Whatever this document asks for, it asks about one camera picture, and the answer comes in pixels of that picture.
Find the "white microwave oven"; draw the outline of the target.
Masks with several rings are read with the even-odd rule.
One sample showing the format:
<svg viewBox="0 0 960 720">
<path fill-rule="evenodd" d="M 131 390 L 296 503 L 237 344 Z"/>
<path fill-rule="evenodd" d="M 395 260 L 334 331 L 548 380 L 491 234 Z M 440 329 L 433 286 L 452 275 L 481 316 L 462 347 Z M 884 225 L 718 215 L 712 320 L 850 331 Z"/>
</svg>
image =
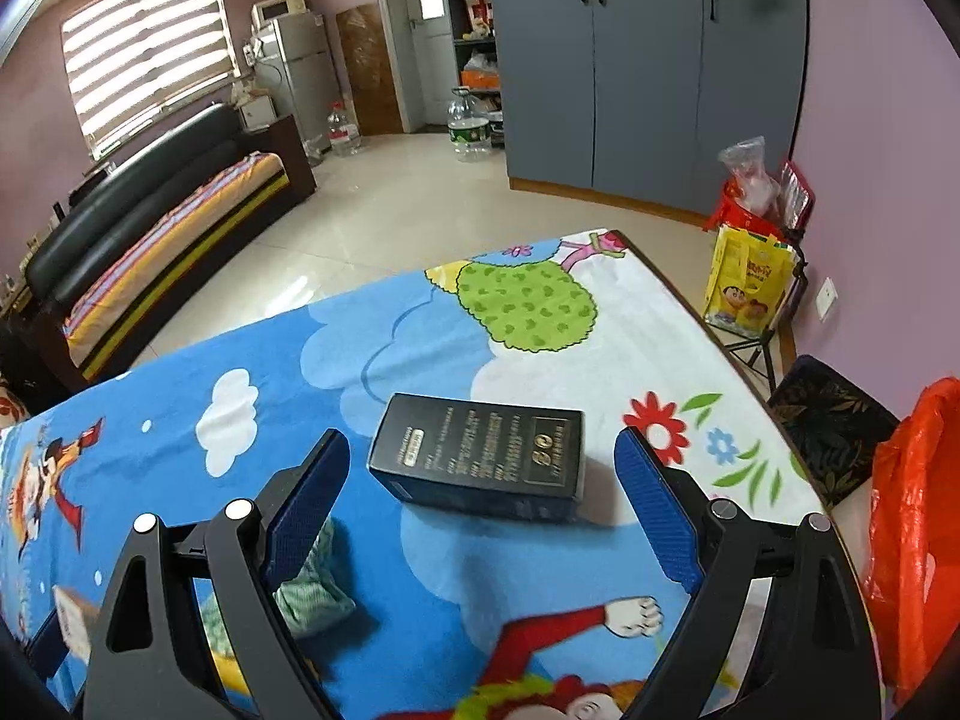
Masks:
<svg viewBox="0 0 960 720">
<path fill-rule="evenodd" d="M 263 29 L 267 23 L 288 15 L 306 13 L 306 0 L 260 0 L 251 8 L 252 26 Z"/>
</svg>

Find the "blue grey wardrobe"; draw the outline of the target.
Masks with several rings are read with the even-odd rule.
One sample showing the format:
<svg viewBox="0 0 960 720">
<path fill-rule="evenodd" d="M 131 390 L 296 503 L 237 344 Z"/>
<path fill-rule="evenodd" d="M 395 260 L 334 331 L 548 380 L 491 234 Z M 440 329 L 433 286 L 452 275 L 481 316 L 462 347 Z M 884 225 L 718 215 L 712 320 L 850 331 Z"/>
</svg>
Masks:
<svg viewBox="0 0 960 720">
<path fill-rule="evenodd" d="M 506 164 L 562 185 L 706 215 L 721 149 L 793 153 L 809 0 L 493 0 Z"/>
</svg>

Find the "white door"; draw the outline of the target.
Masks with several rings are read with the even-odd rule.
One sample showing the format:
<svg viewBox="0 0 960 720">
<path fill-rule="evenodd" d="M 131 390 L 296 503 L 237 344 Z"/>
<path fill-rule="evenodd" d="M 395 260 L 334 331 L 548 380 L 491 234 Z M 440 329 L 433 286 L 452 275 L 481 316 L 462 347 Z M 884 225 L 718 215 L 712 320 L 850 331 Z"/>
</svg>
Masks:
<svg viewBox="0 0 960 720">
<path fill-rule="evenodd" d="M 421 109 L 428 127 L 448 123 L 452 88 L 457 85 L 448 0 L 402 0 L 412 38 Z"/>
</svg>

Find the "dark rectangular cardboard box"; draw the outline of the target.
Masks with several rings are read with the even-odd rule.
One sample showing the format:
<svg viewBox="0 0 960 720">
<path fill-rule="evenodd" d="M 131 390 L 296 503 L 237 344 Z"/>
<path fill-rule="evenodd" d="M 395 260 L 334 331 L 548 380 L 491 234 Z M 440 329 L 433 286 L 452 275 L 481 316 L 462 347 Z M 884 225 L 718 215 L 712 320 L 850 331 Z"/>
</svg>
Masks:
<svg viewBox="0 0 960 720">
<path fill-rule="evenodd" d="M 584 415 L 397 394 L 377 426 L 368 470 L 405 504 L 571 522 L 583 500 Z"/>
</svg>

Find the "small white box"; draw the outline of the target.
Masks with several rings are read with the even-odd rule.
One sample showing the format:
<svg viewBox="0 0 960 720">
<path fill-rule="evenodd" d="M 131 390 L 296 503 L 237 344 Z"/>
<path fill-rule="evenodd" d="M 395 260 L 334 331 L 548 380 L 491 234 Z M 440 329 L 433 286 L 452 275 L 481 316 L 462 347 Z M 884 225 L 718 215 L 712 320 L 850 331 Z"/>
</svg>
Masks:
<svg viewBox="0 0 960 720">
<path fill-rule="evenodd" d="M 238 112 L 241 114 L 242 125 L 249 132 L 268 127 L 278 119 L 274 101 L 268 94 L 259 94 L 259 96 L 245 99 L 238 104 Z"/>
</svg>

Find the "dark storage shelf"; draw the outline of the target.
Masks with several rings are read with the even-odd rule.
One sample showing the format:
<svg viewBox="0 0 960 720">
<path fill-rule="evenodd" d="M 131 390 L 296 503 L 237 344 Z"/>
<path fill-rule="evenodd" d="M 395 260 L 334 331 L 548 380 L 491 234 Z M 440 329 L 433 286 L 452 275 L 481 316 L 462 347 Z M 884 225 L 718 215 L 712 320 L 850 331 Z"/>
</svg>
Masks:
<svg viewBox="0 0 960 720">
<path fill-rule="evenodd" d="M 451 21 L 457 84 L 491 115 L 491 144 L 505 146 L 503 94 L 493 0 L 446 0 Z"/>
</svg>

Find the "brown cardboard sheet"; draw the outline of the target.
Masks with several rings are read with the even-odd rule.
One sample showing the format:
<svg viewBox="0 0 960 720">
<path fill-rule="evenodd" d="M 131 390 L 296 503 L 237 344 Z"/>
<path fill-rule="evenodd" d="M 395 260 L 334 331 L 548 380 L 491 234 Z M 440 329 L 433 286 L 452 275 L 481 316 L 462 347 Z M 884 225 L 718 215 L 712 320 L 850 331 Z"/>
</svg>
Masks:
<svg viewBox="0 0 960 720">
<path fill-rule="evenodd" d="M 381 8 L 378 4 L 358 5 L 341 11 L 335 19 L 359 130 L 363 135 L 404 132 Z"/>
</svg>

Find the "black floral stool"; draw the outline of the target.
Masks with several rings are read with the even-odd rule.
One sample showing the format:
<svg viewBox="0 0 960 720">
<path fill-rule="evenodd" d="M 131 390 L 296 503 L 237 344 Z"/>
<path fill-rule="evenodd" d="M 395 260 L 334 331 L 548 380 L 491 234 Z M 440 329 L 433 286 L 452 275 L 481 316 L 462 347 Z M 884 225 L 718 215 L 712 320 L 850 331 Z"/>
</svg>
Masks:
<svg viewBox="0 0 960 720">
<path fill-rule="evenodd" d="M 875 449 L 900 424 L 882 403 L 811 355 L 794 361 L 768 406 L 828 509 L 866 483 Z"/>
</svg>

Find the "silver refrigerator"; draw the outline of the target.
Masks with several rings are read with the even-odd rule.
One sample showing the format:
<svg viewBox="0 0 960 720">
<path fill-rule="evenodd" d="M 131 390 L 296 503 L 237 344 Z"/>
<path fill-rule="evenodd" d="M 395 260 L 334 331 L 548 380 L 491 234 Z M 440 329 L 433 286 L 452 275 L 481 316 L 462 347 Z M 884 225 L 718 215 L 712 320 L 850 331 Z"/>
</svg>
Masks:
<svg viewBox="0 0 960 720">
<path fill-rule="evenodd" d="M 279 16 L 254 32 L 254 76 L 280 117 L 291 115 L 306 151 L 325 153 L 329 115 L 342 99 L 324 20 L 312 11 Z"/>
</svg>

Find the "white packet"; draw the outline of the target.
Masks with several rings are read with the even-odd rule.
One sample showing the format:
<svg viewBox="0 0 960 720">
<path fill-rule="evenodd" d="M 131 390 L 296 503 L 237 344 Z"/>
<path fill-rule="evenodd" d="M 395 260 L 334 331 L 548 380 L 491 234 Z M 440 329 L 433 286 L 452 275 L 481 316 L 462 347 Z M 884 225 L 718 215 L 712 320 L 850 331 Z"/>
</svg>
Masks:
<svg viewBox="0 0 960 720">
<path fill-rule="evenodd" d="M 98 606 L 62 585 L 53 585 L 52 596 L 60 635 L 68 653 L 87 665 L 91 656 L 91 637 L 99 616 Z"/>
</svg>

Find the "yellow printed bag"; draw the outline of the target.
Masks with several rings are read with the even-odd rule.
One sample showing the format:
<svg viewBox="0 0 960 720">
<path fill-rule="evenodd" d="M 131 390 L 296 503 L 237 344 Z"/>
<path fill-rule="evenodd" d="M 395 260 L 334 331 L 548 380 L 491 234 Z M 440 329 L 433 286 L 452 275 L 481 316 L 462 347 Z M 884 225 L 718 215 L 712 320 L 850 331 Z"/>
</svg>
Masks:
<svg viewBox="0 0 960 720">
<path fill-rule="evenodd" d="M 760 338 L 786 298 L 796 263 L 794 249 L 775 236 L 721 227 L 704 291 L 704 320 L 742 338 Z"/>
</svg>

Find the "large clear water bottle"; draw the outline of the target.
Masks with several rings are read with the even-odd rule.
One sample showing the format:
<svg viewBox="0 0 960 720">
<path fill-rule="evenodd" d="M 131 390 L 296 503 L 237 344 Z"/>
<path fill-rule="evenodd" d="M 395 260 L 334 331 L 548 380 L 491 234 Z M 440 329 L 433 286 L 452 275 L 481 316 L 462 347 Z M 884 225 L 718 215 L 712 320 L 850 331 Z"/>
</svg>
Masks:
<svg viewBox="0 0 960 720">
<path fill-rule="evenodd" d="M 452 88 L 448 133 L 459 161 L 481 160 L 490 154 L 493 142 L 490 117 L 480 99 L 465 86 Z"/>
</svg>

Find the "red bag with plastic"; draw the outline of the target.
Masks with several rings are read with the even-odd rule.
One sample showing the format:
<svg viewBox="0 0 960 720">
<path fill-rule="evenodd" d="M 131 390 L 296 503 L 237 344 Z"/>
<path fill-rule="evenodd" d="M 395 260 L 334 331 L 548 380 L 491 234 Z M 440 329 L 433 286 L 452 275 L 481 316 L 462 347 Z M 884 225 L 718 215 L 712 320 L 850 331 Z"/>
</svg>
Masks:
<svg viewBox="0 0 960 720">
<path fill-rule="evenodd" d="M 765 146 L 763 137 L 748 138 L 718 153 L 729 177 L 703 231 L 729 226 L 791 245 L 802 241 L 815 193 L 793 161 L 784 161 L 776 176 L 766 171 Z"/>
</svg>

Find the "small red-label water bottle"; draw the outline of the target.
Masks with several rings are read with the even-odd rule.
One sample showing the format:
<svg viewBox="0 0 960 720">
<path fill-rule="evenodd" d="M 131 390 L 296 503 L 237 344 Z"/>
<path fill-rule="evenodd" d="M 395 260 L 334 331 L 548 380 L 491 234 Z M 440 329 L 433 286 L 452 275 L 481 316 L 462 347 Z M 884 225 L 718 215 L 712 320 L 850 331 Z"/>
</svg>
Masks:
<svg viewBox="0 0 960 720">
<path fill-rule="evenodd" d="M 361 148 L 358 125 L 348 115 L 342 101 L 335 101 L 327 117 L 327 130 L 332 151 L 338 156 L 352 156 Z"/>
</svg>

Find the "zebra window blind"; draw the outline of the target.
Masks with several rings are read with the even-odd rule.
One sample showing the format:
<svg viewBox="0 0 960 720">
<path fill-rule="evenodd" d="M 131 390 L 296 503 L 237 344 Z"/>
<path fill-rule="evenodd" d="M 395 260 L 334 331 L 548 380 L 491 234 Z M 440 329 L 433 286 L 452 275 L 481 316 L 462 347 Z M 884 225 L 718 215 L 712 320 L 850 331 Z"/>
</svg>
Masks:
<svg viewBox="0 0 960 720">
<path fill-rule="evenodd" d="M 239 76 L 224 0 L 94 0 L 60 43 L 93 160 Z"/>
</svg>

